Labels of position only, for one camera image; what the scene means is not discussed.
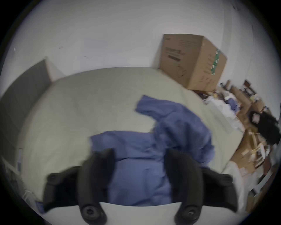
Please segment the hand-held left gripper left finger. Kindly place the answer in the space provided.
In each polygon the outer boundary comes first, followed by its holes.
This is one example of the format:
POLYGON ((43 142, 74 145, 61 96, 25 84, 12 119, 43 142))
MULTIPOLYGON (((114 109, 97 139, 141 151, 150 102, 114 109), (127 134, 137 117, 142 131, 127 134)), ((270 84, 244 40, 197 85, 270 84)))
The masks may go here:
POLYGON ((107 215, 100 202, 108 202, 108 186, 114 169, 115 153, 110 148, 94 152, 81 166, 49 174, 43 194, 44 211, 79 206, 87 224, 106 224, 107 215))

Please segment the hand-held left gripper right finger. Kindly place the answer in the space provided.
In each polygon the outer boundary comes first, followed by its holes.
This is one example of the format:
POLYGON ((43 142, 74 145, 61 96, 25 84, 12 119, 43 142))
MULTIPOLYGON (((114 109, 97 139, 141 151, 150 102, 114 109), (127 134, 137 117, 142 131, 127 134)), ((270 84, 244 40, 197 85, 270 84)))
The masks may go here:
POLYGON ((174 216, 175 224, 194 224, 202 206, 237 212, 238 199, 231 175, 201 167, 187 153, 175 149, 166 150, 164 169, 171 184, 172 203, 181 203, 174 216))

